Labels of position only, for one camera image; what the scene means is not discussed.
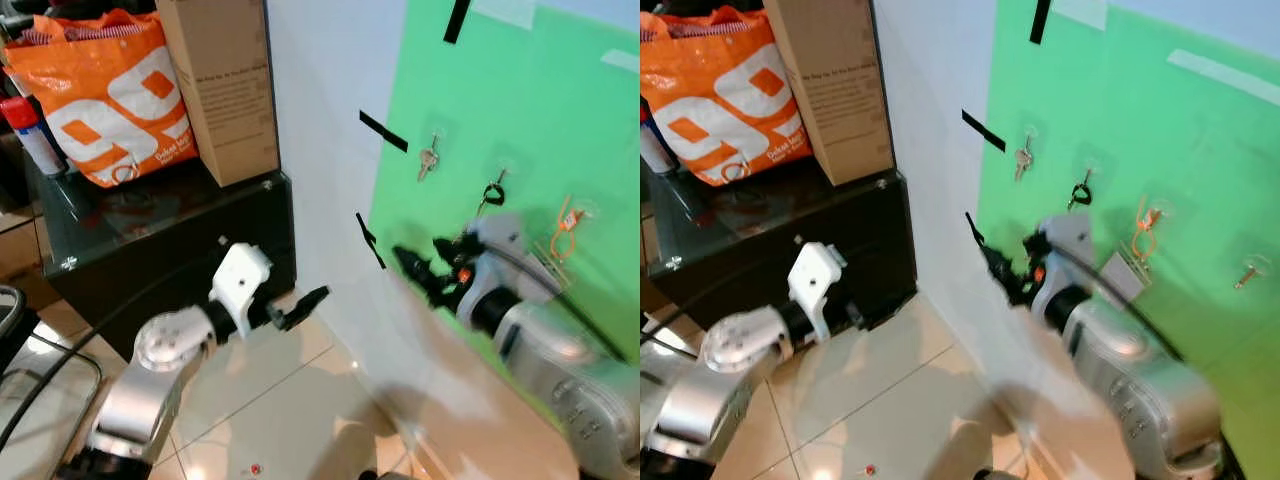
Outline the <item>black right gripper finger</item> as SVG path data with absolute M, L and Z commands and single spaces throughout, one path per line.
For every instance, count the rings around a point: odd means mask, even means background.
M 1001 271 L 1000 285 L 1011 307 L 1030 305 L 1037 293 L 1037 271 Z
M 401 265 L 403 274 L 410 280 L 433 280 L 435 278 L 430 260 L 425 259 L 421 253 L 402 244 L 394 246 L 392 252 Z
M 451 287 L 448 275 L 440 276 L 430 270 L 415 270 L 413 283 L 424 292 L 428 303 L 433 308 L 453 307 L 453 300 L 448 292 L 448 288 Z
M 995 279 L 1021 279 L 1021 273 L 1015 269 L 1012 260 L 989 244 L 984 244 L 984 261 Z

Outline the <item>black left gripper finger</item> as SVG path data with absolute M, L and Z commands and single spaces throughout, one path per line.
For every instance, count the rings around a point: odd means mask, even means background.
M 330 294 L 330 288 L 328 285 L 321 285 L 307 294 L 303 294 L 296 303 L 294 307 L 285 314 L 285 326 L 294 328 L 302 321 L 311 317 L 315 308 Z

